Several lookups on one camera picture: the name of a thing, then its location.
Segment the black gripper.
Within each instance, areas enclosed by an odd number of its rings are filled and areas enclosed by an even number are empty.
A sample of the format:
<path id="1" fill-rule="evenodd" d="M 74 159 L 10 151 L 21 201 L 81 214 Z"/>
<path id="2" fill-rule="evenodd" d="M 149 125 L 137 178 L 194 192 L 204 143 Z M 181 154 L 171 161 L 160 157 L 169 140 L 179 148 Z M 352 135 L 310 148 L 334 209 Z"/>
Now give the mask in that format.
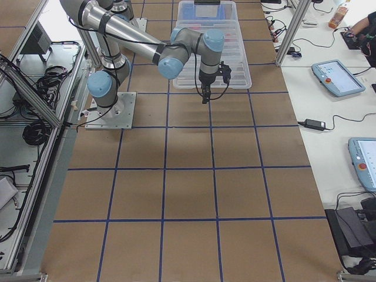
<path id="1" fill-rule="evenodd" d="M 231 80 L 231 68 L 229 67 L 229 65 L 226 65 L 223 61 L 221 61 L 217 65 L 217 70 L 213 73 L 203 71 L 202 68 L 199 69 L 199 81 L 202 83 L 202 103 L 210 102 L 212 94 L 210 85 L 215 82 L 218 76 L 221 76 L 223 79 L 223 83 L 229 86 Z"/>

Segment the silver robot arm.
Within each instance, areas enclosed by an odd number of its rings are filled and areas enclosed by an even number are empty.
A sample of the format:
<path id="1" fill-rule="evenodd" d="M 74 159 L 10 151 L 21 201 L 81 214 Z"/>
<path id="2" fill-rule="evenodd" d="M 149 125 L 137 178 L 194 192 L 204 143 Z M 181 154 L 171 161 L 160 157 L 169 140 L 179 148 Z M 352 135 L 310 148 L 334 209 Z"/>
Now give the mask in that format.
<path id="1" fill-rule="evenodd" d="M 100 118 L 118 117 L 125 105 L 118 89 L 129 76 L 131 65 L 120 47 L 152 61 L 159 73 L 172 80 L 180 74 L 191 55 L 200 55 L 199 72 L 194 79 L 204 104 L 212 100 L 211 85 L 221 76 L 230 84 L 231 69 L 221 61 L 224 33 L 209 29 L 204 33 L 185 27 L 174 28 L 170 43 L 165 43 L 131 23 L 132 14 L 113 9 L 113 1 L 61 1 L 72 25 L 96 34 L 102 53 L 103 70 L 90 75 L 88 89 L 97 104 Z"/>

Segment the person forearm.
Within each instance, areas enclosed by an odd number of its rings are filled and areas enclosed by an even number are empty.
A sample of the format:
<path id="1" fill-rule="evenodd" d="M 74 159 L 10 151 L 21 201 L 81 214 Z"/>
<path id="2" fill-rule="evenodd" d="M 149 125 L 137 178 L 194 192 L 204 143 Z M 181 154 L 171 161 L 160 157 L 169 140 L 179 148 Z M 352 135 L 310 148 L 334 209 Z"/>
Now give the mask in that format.
<path id="1" fill-rule="evenodd" d="M 354 34 L 354 35 L 357 35 L 359 34 L 363 29 L 365 29 L 366 27 L 368 27 L 370 25 L 370 20 L 368 17 L 358 21 L 355 25 L 353 25 L 351 27 L 351 32 Z"/>

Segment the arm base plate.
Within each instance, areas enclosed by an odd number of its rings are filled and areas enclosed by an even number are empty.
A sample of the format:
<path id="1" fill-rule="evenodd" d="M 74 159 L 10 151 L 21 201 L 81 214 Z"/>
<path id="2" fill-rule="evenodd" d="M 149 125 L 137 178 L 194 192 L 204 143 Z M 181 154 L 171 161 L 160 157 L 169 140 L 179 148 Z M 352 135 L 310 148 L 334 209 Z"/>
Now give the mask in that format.
<path id="1" fill-rule="evenodd" d="M 146 31 L 147 26 L 147 19 L 146 18 L 133 18 L 129 21 L 130 24 L 135 26 L 136 28 L 139 28 L 141 31 Z"/>
<path id="2" fill-rule="evenodd" d="M 107 112 L 108 109 L 97 107 L 94 98 L 92 98 L 91 107 L 96 109 L 88 113 L 85 129 L 131 129 L 133 125 L 136 97 L 136 92 L 118 92 L 117 102 L 109 112 Z"/>

